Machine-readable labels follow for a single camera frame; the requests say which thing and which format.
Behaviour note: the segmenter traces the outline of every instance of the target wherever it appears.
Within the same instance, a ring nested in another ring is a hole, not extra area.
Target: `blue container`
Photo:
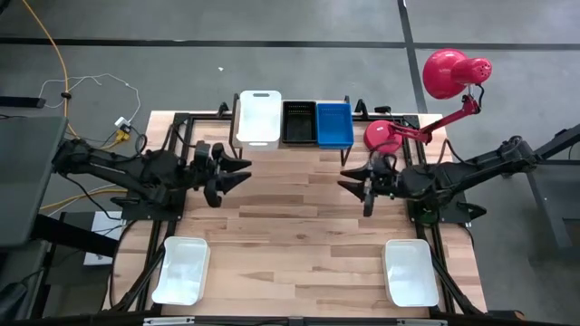
[[[354,143],[350,103],[317,103],[316,129],[321,149],[348,149]]]

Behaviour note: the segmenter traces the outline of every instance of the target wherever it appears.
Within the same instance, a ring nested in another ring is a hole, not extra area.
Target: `black wire basket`
[[[285,101],[282,111],[283,143],[289,145],[316,143],[316,102]]]

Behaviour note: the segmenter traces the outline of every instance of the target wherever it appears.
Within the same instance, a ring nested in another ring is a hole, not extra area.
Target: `red lamp head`
[[[486,58],[468,58],[454,49],[438,50],[423,67],[423,85],[438,100],[460,94],[467,85],[479,84],[491,75],[491,62]]]

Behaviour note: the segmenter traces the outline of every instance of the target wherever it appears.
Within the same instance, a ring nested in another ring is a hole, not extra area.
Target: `gray floor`
[[[403,42],[396,0],[35,0],[31,5],[55,37],[239,41]],[[407,0],[412,37],[421,43],[580,43],[580,3],[574,0]],[[0,36],[42,37],[19,1],[0,16]],[[208,110],[234,92],[275,89],[287,99],[364,98],[395,112],[417,111],[405,49],[81,47],[63,46],[72,76],[109,72],[140,90],[136,126],[151,110]],[[421,68],[432,51],[418,50]],[[494,72],[485,84],[484,109],[448,127],[464,158],[494,149],[512,135],[536,147],[580,121],[576,107],[578,51],[467,51],[484,55]],[[44,80],[62,78],[49,46],[0,45],[0,94],[35,96]],[[58,101],[58,85],[47,88]],[[105,80],[73,92],[70,118],[83,136],[104,139],[112,123],[135,108],[131,90]],[[435,101],[429,113],[447,114],[459,100]],[[19,110],[2,110],[5,114]],[[62,114],[43,109],[26,114]],[[121,152],[130,153],[132,145]],[[573,157],[580,156],[580,149]],[[78,177],[87,187],[103,185]],[[53,177],[45,202],[79,190]],[[530,320],[580,321],[580,271],[569,264],[531,266],[544,230],[526,179],[493,179],[467,193],[488,214],[474,223],[478,267],[488,308],[520,310]],[[113,208],[106,198],[99,199]],[[88,202],[72,211],[93,210]],[[60,311],[85,312],[74,305]]]

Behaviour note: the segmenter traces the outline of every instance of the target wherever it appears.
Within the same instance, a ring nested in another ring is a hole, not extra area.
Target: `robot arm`
[[[447,205],[459,192],[498,175],[529,172],[537,161],[538,157],[529,145],[521,137],[514,136],[496,150],[459,163],[414,165],[402,171],[392,166],[389,156],[373,153],[367,165],[341,172],[343,176],[360,182],[338,183],[361,199],[364,216],[372,214],[377,196],[419,201],[426,212],[433,212]]]
[[[218,191],[226,194],[251,177],[237,172],[252,163],[229,157],[221,143],[198,141],[194,159],[189,164],[164,149],[124,157],[95,149],[82,139],[64,140],[53,159],[53,172],[61,175],[90,174],[125,187],[138,197],[116,199],[120,205],[146,204],[156,208],[172,205],[180,189],[204,187],[204,196],[212,207],[221,206]]]

